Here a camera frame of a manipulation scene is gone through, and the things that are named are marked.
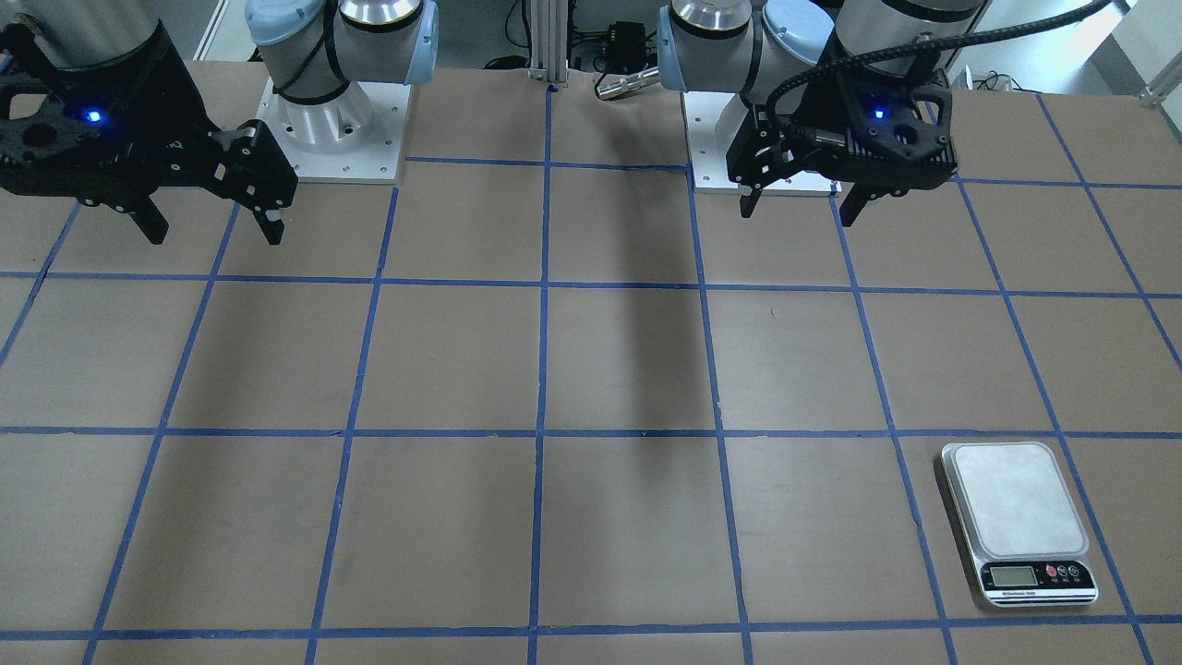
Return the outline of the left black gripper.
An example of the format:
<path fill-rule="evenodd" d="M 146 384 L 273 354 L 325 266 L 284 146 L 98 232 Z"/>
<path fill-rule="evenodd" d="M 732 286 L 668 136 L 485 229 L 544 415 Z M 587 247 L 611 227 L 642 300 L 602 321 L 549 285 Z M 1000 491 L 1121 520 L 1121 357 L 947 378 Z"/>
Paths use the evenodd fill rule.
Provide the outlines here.
<path fill-rule="evenodd" d="M 957 172 L 952 89 L 943 70 L 922 80 L 847 70 L 790 91 L 790 113 L 756 104 L 726 154 L 728 177 L 742 185 L 742 219 L 764 188 L 798 172 L 853 184 L 839 206 L 842 227 L 882 195 L 930 190 Z"/>

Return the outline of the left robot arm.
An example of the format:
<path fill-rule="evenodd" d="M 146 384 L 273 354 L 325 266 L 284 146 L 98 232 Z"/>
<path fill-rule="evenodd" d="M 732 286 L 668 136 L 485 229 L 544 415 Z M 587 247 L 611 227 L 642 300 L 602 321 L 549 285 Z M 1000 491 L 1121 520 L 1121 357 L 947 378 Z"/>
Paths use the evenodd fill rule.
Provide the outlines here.
<path fill-rule="evenodd" d="M 869 202 L 944 185 L 959 169 L 940 52 L 888 56 L 970 32 L 983 1 L 670 1 L 660 11 L 661 83 L 734 93 L 727 177 L 748 219 L 800 172 L 844 182 L 851 226 Z"/>

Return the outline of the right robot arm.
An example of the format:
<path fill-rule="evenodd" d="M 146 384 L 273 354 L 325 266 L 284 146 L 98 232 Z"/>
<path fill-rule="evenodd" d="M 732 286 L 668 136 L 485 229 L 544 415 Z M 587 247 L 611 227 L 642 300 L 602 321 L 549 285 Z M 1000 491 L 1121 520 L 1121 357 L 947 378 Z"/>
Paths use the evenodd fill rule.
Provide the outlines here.
<path fill-rule="evenodd" d="M 225 130 L 144 1 L 5 1 L 4 190 L 108 206 L 161 245 L 152 193 L 199 187 L 279 245 L 298 187 L 279 136 L 319 154 L 358 146 L 375 122 L 364 84 L 431 82 L 439 5 L 249 1 L 245 18 L 278 118 Z"/>

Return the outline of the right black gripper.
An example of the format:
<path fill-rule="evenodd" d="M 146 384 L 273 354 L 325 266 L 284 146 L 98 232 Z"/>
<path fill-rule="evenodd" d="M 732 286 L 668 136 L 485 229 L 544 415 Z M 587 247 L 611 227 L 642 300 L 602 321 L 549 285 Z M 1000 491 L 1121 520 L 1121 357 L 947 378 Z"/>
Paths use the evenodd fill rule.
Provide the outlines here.
<path fill-rule="evenodd" d="M 282 210 L 298 176 L 261 119 L 234 130 L 212 122 L 165 26 L 130 54 L 89 70 L 48 59 L 24 24 L 4 28 L 13 56 L 4 72 L 4 103 L 43 94 L 35 113 L 4 112 L 4 189 L 122 206 L 149 243 L 169 223 L 151 200 L 160 187 L 199 187 L 253 208 L 269 246 L 282 245 Z"/>

